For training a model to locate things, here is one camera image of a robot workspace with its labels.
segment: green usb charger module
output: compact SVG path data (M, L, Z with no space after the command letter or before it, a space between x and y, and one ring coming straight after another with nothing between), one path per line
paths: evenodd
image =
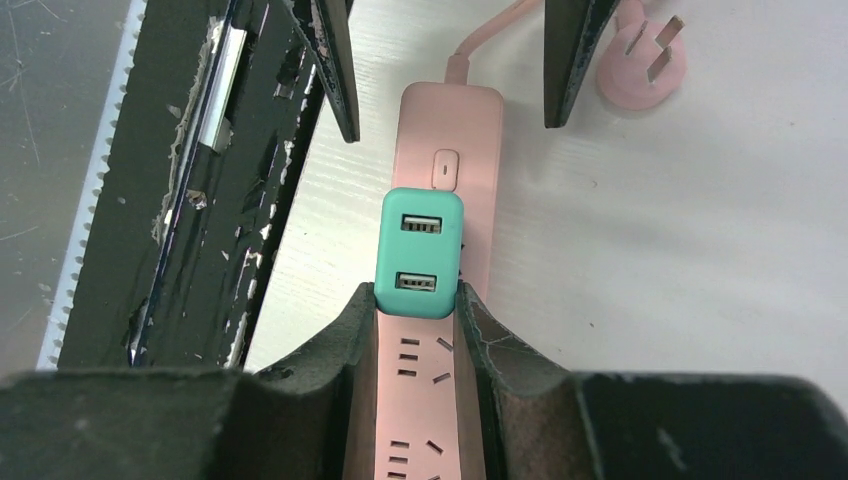
M395 188L386 194L374 279L381 312L430 319L453 312L463 212L453 192Z

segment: power plug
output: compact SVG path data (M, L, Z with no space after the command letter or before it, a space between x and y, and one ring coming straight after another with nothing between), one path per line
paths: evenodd
M598 65L601 93L626 110L659 105L686 75L683 21L674 16L665 25L652 22L641 0L621 0L617 28Z

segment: white table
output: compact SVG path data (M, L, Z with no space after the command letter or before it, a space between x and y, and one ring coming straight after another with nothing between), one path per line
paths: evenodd
M326 109L249 369L373 280L401 92L510 1L356 1L362 141ZM488 305L566 368L799 375L848 411L848 3L650 5L686 21L690 71L647 114L605 105L593 69L545 130L541 10L474 56L507 99Z

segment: metal prong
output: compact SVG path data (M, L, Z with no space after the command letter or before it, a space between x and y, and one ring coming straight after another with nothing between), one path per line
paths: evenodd
M665 47L660 53L660 56L654 60L654 63L648 67L648 82L654 83L654 80L660 76L662 71L665 69L668 62L671 61L671 47Z
M671 41L674 40L674 37L680 34L680 31L683 30L684 26L683 20L681 20L680 17L677 15L671 17L671 20L665 24L659 35L657 35L657 45L659 45L660 48L665 48L671 45Z
M646 28L648 28L648 21L647 20L642 22L642 28L640 28L639 33L636 34L636 38L634 38L633 41L630 42L630 45L627 46L627 50L624 51L625 55L630 55L630 52L633 51L633 47L636 46L636 43L639 42L639 40L642 39L642 35L645 34Z

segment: power switch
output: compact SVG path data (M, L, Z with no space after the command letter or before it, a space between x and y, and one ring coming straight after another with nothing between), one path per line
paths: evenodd
M433 161L433 188L452 192L456 190L459 176L459 154L453 150L439 150Z

